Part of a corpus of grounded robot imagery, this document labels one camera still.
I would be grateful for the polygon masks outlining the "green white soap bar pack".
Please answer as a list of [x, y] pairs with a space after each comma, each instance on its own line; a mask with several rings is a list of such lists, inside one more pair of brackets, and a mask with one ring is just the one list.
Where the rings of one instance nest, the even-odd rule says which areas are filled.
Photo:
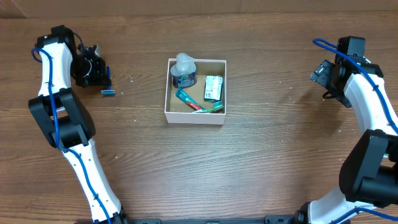
[[223, 77], [208, 75], [205, 78], [204, 100], [210, 102], [221, 101]]

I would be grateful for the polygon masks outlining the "blue disposable razor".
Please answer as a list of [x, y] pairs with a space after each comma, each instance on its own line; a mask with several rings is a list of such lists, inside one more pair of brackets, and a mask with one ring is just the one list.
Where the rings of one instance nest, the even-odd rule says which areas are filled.
[[101, 90], [102, 95], [106, 96], [111, 96], [115, 95], [116, 91], [111, 89], [111, 72], [110, 72], [110, 67], [107, 65], [106, 66], [106, 84], [105, 84], [105, 89]]

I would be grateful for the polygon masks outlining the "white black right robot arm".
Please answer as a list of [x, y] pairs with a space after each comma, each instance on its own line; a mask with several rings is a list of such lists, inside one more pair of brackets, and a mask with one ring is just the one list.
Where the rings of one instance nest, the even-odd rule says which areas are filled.
[[332, 44], [316, 38], [315, 45], [333, 52], [310, 75], [326, 89], [323, 99], [335, 98], [352, 108], [361, 138], [341, 166], [339, 185], [325, 196], [301, 206], [288, 223], [349, 223], [360, 213], [386, 220], [378, 212], [397, 204], [397, 115], [384, 88], [379, 65], [364, 56], [365, 39], [347, 36]]

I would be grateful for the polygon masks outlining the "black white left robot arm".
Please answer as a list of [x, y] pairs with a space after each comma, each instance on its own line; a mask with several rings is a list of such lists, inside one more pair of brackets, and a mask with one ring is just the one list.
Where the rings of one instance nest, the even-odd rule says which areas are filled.
[[70, 163], [91, 210], [92, 223], [129, 223], [112, 191], [96, 153], [95, 125], [88, 110], [72, 90], [72, 80], [82, 87], [103, 86], [112, 95], [110, 68], [98, 46], [76, 44], [79, 38], [60, 25], [38, 37], [31, 54], [42, 64], [42, 83], [29, 109], [49, 144]]

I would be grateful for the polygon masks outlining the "white green toothbrush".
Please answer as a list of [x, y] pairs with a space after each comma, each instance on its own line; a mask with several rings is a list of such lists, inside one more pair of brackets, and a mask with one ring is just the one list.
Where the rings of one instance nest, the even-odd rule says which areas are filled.
[[218, 113], [224, 109], [224, 104], [221, 101], [213, 103], [213, 107], [211, 109], [200, 109], [198, 111], [194, 111], [193, 113]]

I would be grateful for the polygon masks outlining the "green red toothpaste tube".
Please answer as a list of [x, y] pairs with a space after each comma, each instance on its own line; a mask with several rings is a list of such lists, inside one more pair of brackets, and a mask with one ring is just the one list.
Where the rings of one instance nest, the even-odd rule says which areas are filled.
[[181, 101], [183, 101], [186, 105], [194, 109], [195, 111], [205, 111], [204, 107], [200, 106], [183, 89], [178, 88], [175, 93], [175, 96]]

